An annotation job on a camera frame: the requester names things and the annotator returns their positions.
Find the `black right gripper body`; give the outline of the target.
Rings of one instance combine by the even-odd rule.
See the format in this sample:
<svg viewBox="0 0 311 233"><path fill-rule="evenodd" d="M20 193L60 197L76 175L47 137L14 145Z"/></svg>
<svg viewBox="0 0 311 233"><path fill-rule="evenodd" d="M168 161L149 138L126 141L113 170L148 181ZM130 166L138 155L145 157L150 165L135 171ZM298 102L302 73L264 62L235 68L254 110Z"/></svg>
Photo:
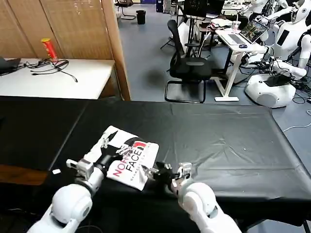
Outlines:
<svg viewBox="0 0 311 233"><path fill-rule="evenodd" d="M152 178L170 189L172 180L175 178L175 173L171 165L156 165Z"/></svg>

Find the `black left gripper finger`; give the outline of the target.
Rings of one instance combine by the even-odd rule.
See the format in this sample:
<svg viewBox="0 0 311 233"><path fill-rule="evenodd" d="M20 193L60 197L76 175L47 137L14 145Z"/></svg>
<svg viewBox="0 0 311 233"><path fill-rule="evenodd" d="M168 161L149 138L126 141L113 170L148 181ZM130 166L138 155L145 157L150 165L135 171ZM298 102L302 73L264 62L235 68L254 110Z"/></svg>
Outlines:
<svg viewBox="0 0 311 233"><path fill-rule="evenodd" d="M118 131L115 131L114 133L111 133L108 137L103 138L101 148L108 148L109 142L112 141L112 139L115 137Z"/></svg>
<svg viewBox="0 0 311 233"><path fill-rule="evenodd" d="M133 146L124 144L118 150L116 150L116 154L120 156L129 155L133 152Z"/></svg>

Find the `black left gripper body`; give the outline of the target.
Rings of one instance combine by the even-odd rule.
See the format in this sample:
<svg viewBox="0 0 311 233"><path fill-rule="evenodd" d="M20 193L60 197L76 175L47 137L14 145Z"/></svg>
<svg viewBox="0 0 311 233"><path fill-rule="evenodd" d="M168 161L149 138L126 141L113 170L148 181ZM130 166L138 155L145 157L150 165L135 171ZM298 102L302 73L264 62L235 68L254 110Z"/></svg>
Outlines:
<svg viewBox="0 0 311 233"><path fill-rule="evenodd" d="M104 176L107 175L110 165L114 161L121 161L123 156L117 152L118 148L108 145L107 148L102 147L102 155L95 163L95 167L98 168Z"/></svg>

